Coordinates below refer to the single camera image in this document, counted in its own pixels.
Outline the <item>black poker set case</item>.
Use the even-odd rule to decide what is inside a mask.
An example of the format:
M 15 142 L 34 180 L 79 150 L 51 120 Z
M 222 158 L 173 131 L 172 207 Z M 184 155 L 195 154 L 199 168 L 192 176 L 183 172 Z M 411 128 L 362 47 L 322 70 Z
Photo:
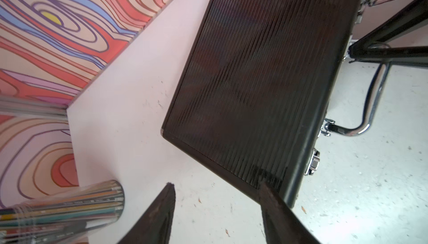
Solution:
M 293 207 L 370 0 L 210 0 L 161 135 L 255 201 Z

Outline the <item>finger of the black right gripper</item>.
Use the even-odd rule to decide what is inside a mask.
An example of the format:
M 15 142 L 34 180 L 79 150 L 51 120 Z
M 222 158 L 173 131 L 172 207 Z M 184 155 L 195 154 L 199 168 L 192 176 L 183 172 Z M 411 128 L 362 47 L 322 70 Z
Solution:
M 401 11 L 378 28 L 353 43 L 348 53 L 358 62 L 390 62 L 398 66 L 428 67 L 428 47 L 387 47 L 377 45 L 388 43 L 428 24 L 428 0 L 413 0 Z

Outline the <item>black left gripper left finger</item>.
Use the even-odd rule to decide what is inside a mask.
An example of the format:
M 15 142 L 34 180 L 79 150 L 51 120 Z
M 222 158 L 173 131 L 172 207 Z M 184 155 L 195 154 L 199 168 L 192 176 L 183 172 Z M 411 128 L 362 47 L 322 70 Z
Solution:
M 176 204 L 175 186 L 167 183 L 120 244 L 168 244 Z

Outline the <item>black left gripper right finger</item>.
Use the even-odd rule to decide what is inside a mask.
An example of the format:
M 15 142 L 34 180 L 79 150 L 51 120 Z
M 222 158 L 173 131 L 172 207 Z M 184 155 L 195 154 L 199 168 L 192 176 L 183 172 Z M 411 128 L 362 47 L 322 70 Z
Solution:
M 319 243 L 266 182 L 260 184 L 259 197 L 268 244 Z

